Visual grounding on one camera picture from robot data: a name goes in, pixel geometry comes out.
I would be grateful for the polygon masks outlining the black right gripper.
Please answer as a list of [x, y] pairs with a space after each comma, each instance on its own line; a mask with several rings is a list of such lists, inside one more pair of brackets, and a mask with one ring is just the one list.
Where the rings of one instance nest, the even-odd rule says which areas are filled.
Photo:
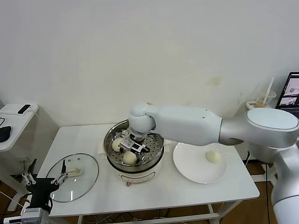
[[[140, 143], [140, 137], [134, 135], [133, 133], [128, 134], [128, 138], [133, 142]], [[124, 148], [120, 147], [120, 152], [124, 152]], [[150, 152], [150, 149], [145, 146], [141, 149], [140, 153], [137, 153], [137, 161], [142, 162], [142, 160], [146, 157], [146, 154]]]

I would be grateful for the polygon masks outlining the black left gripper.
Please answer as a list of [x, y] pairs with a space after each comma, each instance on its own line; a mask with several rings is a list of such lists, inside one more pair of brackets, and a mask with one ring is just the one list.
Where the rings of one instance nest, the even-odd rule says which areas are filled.
[[36, 161], [37, 159], [34, 159], [29, 165], [27, 172], [22, 174], [22, 178], [26, 183], [26, 189], [32, 194], [30, 207], [49, 207], [49, 205], [52, 205], [51, 193], [58, 190], [58, 184], [64, 182], [68, 177], [65, 160], [63, 160], [61, 175], [58, 178], [37, 178], [35, 180], [32, 173]]

